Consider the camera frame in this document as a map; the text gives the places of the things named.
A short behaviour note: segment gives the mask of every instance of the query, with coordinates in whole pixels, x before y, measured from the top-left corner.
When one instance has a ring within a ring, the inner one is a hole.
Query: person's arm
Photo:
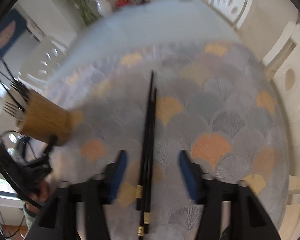
[[[40,182],[39,184],[39,189],[40,189],[40,195],[36,195],[36,194],[30,194],[29,197],[32,198],[35,201],[38,202],[46,202],[48,197],[49,197],[49,184],[43,180],[42,182]],[[33,205],[29,204],[28,202],[26,202],[23,206],[23,212],[24,215],[26,217],[26,223],[28,228],[30,229],[30,227],[32,226],[32,223],[34,221],[35,216],[39,213],[39,209],[34,207]]]

